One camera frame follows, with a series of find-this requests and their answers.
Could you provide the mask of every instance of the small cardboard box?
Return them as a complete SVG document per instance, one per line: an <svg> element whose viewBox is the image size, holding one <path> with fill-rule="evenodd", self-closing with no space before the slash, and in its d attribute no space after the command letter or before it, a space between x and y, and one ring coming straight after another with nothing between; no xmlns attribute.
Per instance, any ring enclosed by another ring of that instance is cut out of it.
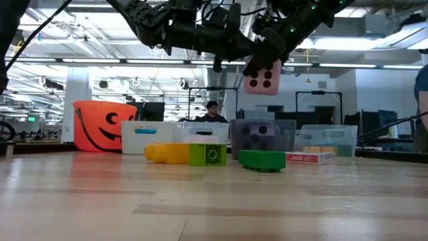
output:
<svg viewBox="0 0 428 241"><path fill-rule="evenodd" d="M332 163L335 158L334 153L297 153L286 152L286 163L304 163L322 165Z"/></svg>

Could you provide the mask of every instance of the man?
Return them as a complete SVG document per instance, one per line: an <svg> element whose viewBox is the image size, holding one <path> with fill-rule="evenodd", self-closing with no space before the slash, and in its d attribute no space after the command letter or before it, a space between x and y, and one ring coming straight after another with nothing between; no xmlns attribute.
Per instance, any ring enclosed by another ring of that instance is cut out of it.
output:
<svg viewBox="0 0 428 241"><path fill-rule="evenodd" d="M428 112L428 64L419 71L415 83L417 113ZM428 114L416 120L415 144L418 152L428 153Z"/></svg>
<svg viewBox="0 0 428 241"><path fill-rule="evenodd" d="M219 105L215 101L209 101L207 103L208 113L203 116L199 122L218 122L218 123L229 123L221 115L217 114Z"/></svg>

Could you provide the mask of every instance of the translucent storage box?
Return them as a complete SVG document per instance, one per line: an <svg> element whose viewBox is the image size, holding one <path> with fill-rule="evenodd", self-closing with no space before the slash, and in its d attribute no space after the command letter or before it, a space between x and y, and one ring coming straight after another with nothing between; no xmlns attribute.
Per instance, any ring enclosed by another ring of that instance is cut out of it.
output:
<svg viewBox="0 0 428 241"><path fill-rule="evenodd" d="M295 120L232 120L232 157L240 150L293 151L295 135Z"/></svg>
<svg viewBox="0 0 428 241"><path fill-rule="evenodd" d="M312 147L334 147L337 157L354 157L357 126L348 125L304 125L300 136L296 137L295 151L305 151Z"/></svg>
<svg viewBox="0 0 428 241"><path fill-rule="evenodd" d="M228 123L175 123L175 142L192 144L227 144Z"/></svg>
<svg viewBox="0 0 428 241"><path fill-rule="evenodd" d="M175 123L158 121L122 121L122 152L144 155L148 144L172 143Z"/></svg>

